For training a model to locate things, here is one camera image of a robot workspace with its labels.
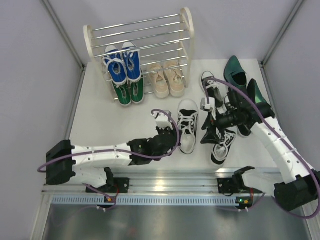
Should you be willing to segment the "black white sneaker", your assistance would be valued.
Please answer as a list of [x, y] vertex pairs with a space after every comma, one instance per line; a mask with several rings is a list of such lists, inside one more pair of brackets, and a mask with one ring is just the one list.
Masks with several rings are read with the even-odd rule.
[[219, 142], [213, 145], [211, 152], [211, 161], [218, 167], [224, 165], [236, 136], [236, 132], [229, 129], [225, 130], [224, 135], [218, 134]]
[[180, 151], [191, 154], [196, 146], [199, 109], [192, 99], [183, 99], [177, 110], [177, 126], [181, 133]]

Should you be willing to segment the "beige lace sneaker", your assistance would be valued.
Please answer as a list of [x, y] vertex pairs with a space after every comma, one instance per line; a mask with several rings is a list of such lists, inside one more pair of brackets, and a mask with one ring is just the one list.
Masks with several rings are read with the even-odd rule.
[[176, 61], [166, 61], [163, 65], [164, 76], [169, 84], [169, 91], [173, 97], [180, 98], [185, 93], [184, 78]]
[[163, 68], [159, 63], [153, 63], [148, 66], [148, 80], [152, 86], [155, 96], [164, 99], [169, 96], [170, 90], [164, 76]]

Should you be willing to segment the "green sneaker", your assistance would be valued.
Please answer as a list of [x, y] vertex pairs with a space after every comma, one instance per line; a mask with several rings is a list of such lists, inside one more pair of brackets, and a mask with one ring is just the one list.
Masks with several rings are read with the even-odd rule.
[[134, 104], [141, 104], [144, 100], [144, 78], [141, 77], [139, 81], [130, 81], [130, 96]]
[[119, 103], [123, 107], [128, 107], [132, 103], [132, 99], [131, 99], [131, 96], [130, 96], [128, 84], [125, 83], [123, 85], [118, 85], [118, 84], [115, 84], [113, 82], [112, 85], [113, 85], [115, 93], [116, 93], [116, 95], [118, 97]]

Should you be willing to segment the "blue sneaker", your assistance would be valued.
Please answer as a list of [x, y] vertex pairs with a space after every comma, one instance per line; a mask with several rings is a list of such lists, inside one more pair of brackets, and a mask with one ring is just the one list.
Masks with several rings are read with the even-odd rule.
[[116, 53], [117, 51], [116, 46], [107, 46], [104, 50], [105, 56], [102, 57], [102, 62], [106, 71], [109, 72], [112, 82], [116, 86], [122, 86], [127, 83], [127, 74], [121, 55]]
[[140, 50], [131, 41], [125, 42], [122, 50], [127, 78], [130, 82], [137, 83], [142, 77]]

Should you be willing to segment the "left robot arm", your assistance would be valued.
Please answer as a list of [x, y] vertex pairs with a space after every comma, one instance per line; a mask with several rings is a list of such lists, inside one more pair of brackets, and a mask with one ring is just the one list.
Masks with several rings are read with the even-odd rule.
[[110, 146], [79, 146], [66, 139], [46, 153], [38, 168], [49, 186], [85, 185], [109, 193], [114, 188], [112, 167], [144, 166], [170, 156], [180, 145], [182, 131], [170, 111], [153, 109], [157, 135]]

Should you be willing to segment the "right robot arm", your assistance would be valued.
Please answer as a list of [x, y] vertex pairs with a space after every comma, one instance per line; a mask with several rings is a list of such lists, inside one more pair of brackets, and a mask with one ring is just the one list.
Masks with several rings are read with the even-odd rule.
[[274, 197], [285, 211], [292, 211], [320, 198], [320, 173], [305, 162], [280, 129], [279, 122], [266, 102], [254, 103], [248, 96], [244, 102], [237, 102], [238, 94], [230, 91], [231, 107], [224, 113], [216, 109], [215, 99], [204, 97], [201, 110], [208, 113], [202, 130], [206, 133], [201, 144], [212, 144], [211, 161], [221, 167], [228, 157], [236, 139], [232, 127], [249, 127], [277, 165], [282, 182], [259, 172], [255, 167], [246, 166], [234, 172], [233, 186], [245, 193], [256, 189]]

